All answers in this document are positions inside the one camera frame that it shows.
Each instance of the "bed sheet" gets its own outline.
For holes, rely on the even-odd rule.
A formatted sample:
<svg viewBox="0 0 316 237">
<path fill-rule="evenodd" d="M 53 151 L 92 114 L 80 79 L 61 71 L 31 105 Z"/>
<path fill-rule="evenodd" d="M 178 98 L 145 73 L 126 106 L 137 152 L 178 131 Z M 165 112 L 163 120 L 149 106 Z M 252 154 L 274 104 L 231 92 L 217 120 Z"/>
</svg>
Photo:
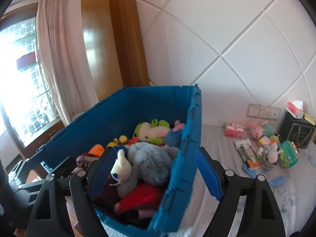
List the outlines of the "bed sheet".
<svg viewBox="0 0 316 237">
<path fill-rule="evenodd" d="M 240 176 L 249 177 L 241 168 L 243 161 L 233 143 L 233 138 L 223 134 L 219 127 L 202 126 L 201 146 L 210 156 L 220 161 L 225 169 L 231 169 Z M 305 225 L 316 206 L 316 145 L 311 142 L 307 149 L 300 149 L 299 161 L 290 169 L 279 164 L 272 171 L 257 170 L 268 181 L 278 176 L 286 178 L 284 186 L 273 187 L 273 193 L 279 205 L 286 236 L 299 231 Z M 235 237 L 240 225 L 245 197 L 239 200 L 236 216 L 229 237 Z M 170 237 L 203 236 L 218 206 L 218 201 L 210 196 L 200 172 L 197 170 L 190 203 L 182 219 L 179 231 L 170 233 Z M 121 233 L 104 225 L 111 237 L 123 237 Z"/>
</svg>

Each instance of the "yellow sticky note pad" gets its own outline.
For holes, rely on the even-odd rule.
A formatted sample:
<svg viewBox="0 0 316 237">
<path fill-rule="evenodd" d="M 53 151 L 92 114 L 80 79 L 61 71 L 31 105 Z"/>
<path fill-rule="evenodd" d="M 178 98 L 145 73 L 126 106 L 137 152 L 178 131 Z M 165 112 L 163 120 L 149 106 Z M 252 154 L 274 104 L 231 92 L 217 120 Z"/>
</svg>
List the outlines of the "yellow sticky note pad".
<svg viewBox="0 0 316 237">
<path fill-rule="evenodd" d="M 313 126 L 315 125 L 315 120 L 312 116 L 308 115 L 307 113 L 304 113 L 304 118 L 306 121 L 310 122 Z"/>
</svg>

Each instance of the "blue plastic bin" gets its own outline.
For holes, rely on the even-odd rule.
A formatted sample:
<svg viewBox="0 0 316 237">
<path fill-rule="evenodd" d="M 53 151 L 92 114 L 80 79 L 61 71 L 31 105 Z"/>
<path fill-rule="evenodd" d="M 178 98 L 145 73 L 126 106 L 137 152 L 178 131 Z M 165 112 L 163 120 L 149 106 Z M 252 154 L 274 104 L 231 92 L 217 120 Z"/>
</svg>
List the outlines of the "blue plastic bin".
<svg viewBox="0 0 316 237">
<path fill-rule="evenodd" d="M 124 225 L 101 208 L 100 220 L 127 236 L 161 236 L 178 230 L 190 201 L 196 173 L 194 151 L 201 139 L 201 90 L 197 86 L 122 88 L 100 101 L 59 131 L 39 149 L 49 168 L 68 156 L 77 157 L 94 145 L 104 147 L 121 135 L 131 137 L 140 122 L 152 119 L 185 122 L 178 156 L 174 159 L 168 189 L 147 229 Z"/>
</svg>

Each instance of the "metal bolt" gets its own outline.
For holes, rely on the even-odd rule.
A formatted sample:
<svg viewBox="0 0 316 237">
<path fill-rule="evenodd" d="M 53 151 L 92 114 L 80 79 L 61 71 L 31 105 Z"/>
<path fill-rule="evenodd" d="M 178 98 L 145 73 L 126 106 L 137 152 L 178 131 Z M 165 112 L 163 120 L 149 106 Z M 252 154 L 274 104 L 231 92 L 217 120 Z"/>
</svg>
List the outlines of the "metal bolt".
<svg viewBox="0 0 316 237">
<path fill-rule="evenodd" d="M 258 180 L 263 182 L 265 180 L 265 177 L 263 175 L 258 175 Z"/>
<path fill-rule="evenodd" d="M 46 180 L 47 180 L 47 182 L 51 182 L 51 181 L 54 180 L 54 176 L 49 175 L 49 176 L 46 177 Z"/>
<path fill-rule="evenodd" d="M 77 176 L 82 177 L 86 175 L 86 171 L 84 170 L 80 170 L 79 172 L 77 172 Z"/>
<path fill-rule="evenodd" d="M 225 174 L 228 175 L 228 176 L 233 176 L 233 175 L 234 175 L 234 172 L 231 171 L 231 170 L 226 170 L 226 171 L 225 171 Z"/>
</svg>

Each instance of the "drawer handle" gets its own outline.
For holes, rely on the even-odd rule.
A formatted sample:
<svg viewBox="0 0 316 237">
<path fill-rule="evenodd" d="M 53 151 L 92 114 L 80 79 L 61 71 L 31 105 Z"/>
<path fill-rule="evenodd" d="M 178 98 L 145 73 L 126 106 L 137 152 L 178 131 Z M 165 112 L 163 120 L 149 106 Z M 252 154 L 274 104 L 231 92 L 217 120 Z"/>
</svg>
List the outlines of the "drawer handle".
<svg viewBox="0 0 316 237">
<path fill-rule="evenodd" d="M 41 141 L 39 142 L 39 144 L 41 144 L 43 141 L 45 141 L 45 138 L 44 138 L 43 140 L 41 140 Z"/>
<path fill-rule="evenodd" d="M 53 132 L 51 132 L 48 136 L 51 136 L 53 133 L 55 133 L 56 132 L 56 130 L 54 130 Z"/>
</svg>

